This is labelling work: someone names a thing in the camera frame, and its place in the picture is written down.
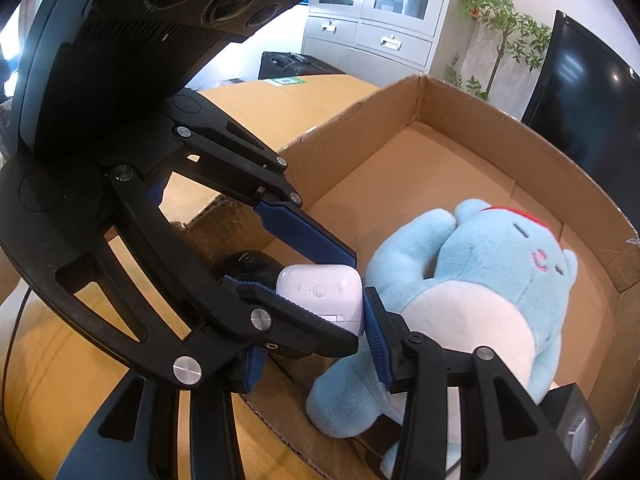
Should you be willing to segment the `black round plush toy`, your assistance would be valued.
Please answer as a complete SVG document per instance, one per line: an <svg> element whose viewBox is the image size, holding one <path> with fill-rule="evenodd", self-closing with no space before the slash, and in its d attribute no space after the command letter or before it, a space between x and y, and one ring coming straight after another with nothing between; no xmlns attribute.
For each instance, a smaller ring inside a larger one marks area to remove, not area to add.
<svg viewBox="0 0 640 480"><path fill-rule="evenodd" d="M212 275L220 281L224 276L239 282L258 283L276 289L277 279L284 266L275 258L258 250L235 252L212 267Z"/></svg>

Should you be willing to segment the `green white sticker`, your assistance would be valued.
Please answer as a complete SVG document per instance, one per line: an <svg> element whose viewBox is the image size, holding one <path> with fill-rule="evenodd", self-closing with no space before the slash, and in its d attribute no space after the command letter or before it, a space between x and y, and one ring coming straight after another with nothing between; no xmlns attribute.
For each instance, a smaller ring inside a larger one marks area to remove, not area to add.
<svg viewBox="0 0 640 480"><path fill-rule="evenodd" d="M277 86L277 87L295 86L296 84L304 84L305 83L303 78L294 77L294 76L268 78L268 79L265 79L265 82L267 84L272 84L273 86Z"/></svg>

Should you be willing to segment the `light blue plush toy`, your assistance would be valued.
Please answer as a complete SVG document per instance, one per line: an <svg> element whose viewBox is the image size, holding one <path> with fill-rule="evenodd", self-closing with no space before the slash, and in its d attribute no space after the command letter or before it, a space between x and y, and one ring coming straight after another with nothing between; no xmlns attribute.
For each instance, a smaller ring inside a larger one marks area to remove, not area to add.
<svg viewBox="0 0 640 480"><path fill-rule="evenodd" d="M574 252L548 226L478 198L454 213L420 214L378 246L364 286L413 332L442 348L489 347L536 404L549 391L562 327L578 273ZM362 335L357 353L336 361L312 385L306 413L322 434L357 437L385 415L402 425L407 393L389 393Z"/></svg>

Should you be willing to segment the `white earbuds case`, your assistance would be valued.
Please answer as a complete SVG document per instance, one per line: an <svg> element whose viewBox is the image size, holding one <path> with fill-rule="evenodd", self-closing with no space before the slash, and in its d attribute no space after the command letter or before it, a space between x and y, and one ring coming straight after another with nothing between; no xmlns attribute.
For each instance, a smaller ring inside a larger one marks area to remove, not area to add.
<svg viewBox="0 0 640 480"><path fill-rule="evenodd" d="M278 275L276 293L356 336L363 332L362 281L351 266L286 266Z"/></svg>

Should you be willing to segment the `grey glass door cabinet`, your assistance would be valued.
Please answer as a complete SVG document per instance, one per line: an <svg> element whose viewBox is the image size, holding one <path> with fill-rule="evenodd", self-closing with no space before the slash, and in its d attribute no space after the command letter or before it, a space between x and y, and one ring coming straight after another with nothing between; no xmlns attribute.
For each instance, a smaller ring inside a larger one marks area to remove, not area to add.
<svg viewBox="0 0 640 480"><path fill-rule="evenodd" d="M303 54L385 87L434 64L450 0L310 0Z"/></svg>

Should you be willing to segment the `black flat screen television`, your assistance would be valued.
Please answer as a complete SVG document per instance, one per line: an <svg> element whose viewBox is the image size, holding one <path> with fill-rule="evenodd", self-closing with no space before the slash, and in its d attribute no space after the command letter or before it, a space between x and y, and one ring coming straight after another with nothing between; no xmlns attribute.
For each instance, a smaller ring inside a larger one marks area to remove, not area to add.
<svg viewBox="0 0 640 480"><path fill-rule="evenodd" d="M639 74L560 10L522 123L617 203L639 199Z"/></svg>

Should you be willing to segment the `open cardboard box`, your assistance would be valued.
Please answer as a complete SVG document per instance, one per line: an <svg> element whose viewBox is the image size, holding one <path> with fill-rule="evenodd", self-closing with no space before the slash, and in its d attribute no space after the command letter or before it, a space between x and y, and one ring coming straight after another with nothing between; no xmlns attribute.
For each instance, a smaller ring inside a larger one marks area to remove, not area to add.
<svg viewBox="0 0 640 480"><path fill-rule="evenodd" d="M639 232L578 166L511 116L437 79L410 76L383 90L346 75L302 84L265 81L203 92L288 161L304 211L351 247L363 271L375 249L423 211L466 198L528 211L578 258L555 382L576 382L600 426L595 474L639 403ZM205 263L241 249L282 263L304 258L269 235L247 206L174 174L160 210ZM242 459L257 478L258 436L278 438L322 479L381 479L392 440L380 420L357 440L320 434L306 390L330 360L274 356L240 409Z"/></svg>

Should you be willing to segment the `black power adapter box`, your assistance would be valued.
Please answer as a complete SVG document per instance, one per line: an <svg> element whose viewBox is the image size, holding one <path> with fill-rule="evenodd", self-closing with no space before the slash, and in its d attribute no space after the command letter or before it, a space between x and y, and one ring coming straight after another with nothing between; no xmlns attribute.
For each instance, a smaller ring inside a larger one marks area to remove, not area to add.
<svg viewBox="0 0 640 480"><path fill-rule="evenodd" d="M582 390L574 382L550 389L539 407L584 476L600 426Z"/></svg>

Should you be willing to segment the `tall leafy green plant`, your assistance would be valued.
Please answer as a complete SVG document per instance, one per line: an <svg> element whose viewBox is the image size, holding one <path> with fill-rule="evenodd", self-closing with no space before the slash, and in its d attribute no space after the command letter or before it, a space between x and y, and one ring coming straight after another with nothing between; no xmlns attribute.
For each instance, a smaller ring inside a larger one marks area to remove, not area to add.
<svg viewBox="0 0 640 480"><path fill-rule="evenodd" d="M449 0L433 73L495 106L526 100L544 65L551 27L515 0Z"/></svg>

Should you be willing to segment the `black suitcase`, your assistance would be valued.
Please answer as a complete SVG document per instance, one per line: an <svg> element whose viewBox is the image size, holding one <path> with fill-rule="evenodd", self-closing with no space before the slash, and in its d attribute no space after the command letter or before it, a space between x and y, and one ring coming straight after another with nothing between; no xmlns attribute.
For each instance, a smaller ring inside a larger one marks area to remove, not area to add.
<svg viewBox="0 0 640 480"><path fill-rule="evenodd" d="M260 60L258 79L341 74L338 68L310 55L265 51Z"/></svg>

